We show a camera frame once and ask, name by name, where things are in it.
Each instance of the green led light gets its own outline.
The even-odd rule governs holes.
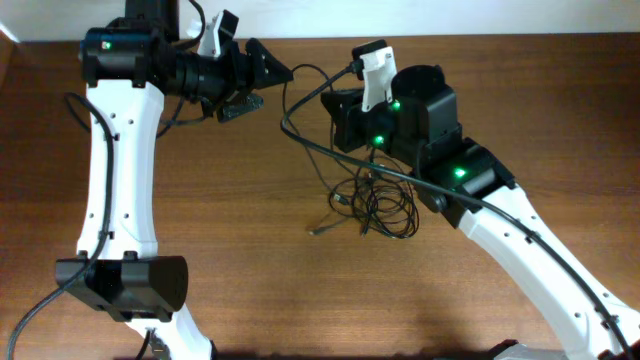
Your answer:
[[[384,144],[384,136],[378,135],[373,138],[373,145],[380,146],[382,144]]]
[[[465,169],[456,168],[455,170],[453,170],[453,174],[457,178],[461,178],[461,177],[463,177],[463,176],[465,176],[467,174],[467,171]]]

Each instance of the wooden table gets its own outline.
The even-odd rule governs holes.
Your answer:
[[[269,40],[285,64],[335,73],[365,39]],[[640,308],[640,35],[390,38],[398,68],[440,64],[465,133],[517,176],[543,219],[601,282]],[[83,91],[78,44],[15,49],[0,95],[0,346],[54,288],[82,227],[89,137],[62,102]],[[298,73],[290,99],[320,82]],[[354,78],[341,86],[356,86]],[[506,338],[558,348],[541,315],[478,246],[420,205],[410,240],[347,223],[320,237],[326,193],[279,129],[280,87],[225,125],[171,130],[156,150],[161,255],[183,255],[188,304],[222,351],[392,355],[486,349]],[[168,114],[176,104],[167,100]],[[190,107],[184,117],[198,115]],[[319,101],[297,118],[326,142]],[[331,181],[345,178],[318,159]],[[68,295],[23,333],[18,359],[132,357],[141,339]]]

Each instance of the black bracket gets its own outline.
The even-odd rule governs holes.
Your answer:
[[[215,56],[200,56],[172,44],[178,37],[177,0],[127,0],[125,17],[107,27],[92,28],[81,42],[82,75],[90,87],[102,79],[147,82],[165,95],[201,102],[203,118],[218,114],[220,122],[255,111],[261,98],[249,96],[293,80],[293,73],[256,39],[246,54],[233,40],[238,17],[224,10],[214,33]]]
[[[56,282],[66,282],[87,262],[62,259],[56,262]],[[182,256],[138,260],[98,260],[67,289],[96,311],[106,311],[115,321],[133,318],[171,321],[173,312],[187,298],[189,272]]]
[[[420,164],[423,179],[445,189],[477,199],[489,195],[502,186],[515,188],[513,174],[486,148],[466,138],[445,158],[437,161],[425,159]],[[442,213],[454,228],[462,215],[469,210],[476,212],[479,206],[469,205],[459,199],[416,187],[418,199],[434,213]]]

